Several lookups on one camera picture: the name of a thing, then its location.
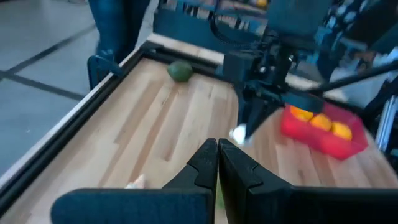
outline wooden tabletop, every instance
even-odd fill
[[[149,39],[222,62],[216,52],[157,35]],[[140,174],[146,175],[148,187],[161,187],[207,138],[227,138],[238,113],[233,88],[200,74],[188,84],[176,84],[166,66],[142,60],[0,223],[50,223],[55,199],[77,188],[123,188]],[[316,85],[293,76],[288,80],[303,88]],[[343,97],[338,91],[329,94]],[[281,136],[279,124],[277,111],[255,133],[254,145],[241,149],[291,184],[398,187],[395,173],[371,138],[364,152],[337,161]],[[217,209],[216,222],[226,222],[222,209]]]

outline green fruit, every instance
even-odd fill
[[[175,82],[187,82],[193,75],[193,70],[189,63],[176,61],[167,67],[167,73]]]

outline gray floor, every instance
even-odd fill
[[[157,2],[137,44],[152,32]],[[48,87],[80,97],[89,92],[86,61],[99,39],[93,25],[87,5],[67,0],[0,2],[0,175],[78,103]],[[59,43],[51,54],[39,54]],[[32,57],[40,60],[29,63]]]

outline person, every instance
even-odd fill
[[[120,63],[136,46],[150,0],[88,0],[99,32],[96,54]]]

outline red basket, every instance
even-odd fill
[[[368,146],[365,128],[359,117],[337,106],[325,103],[323,114],[332,121],[339,121],[351,129],[353,138],[347,141],[333,133],[312,126],[310,123],[297,119],[287,105],[282,115],[281,131],[287,137],[308,144],[311,148],[328,154],[336,159],[347,159]]]

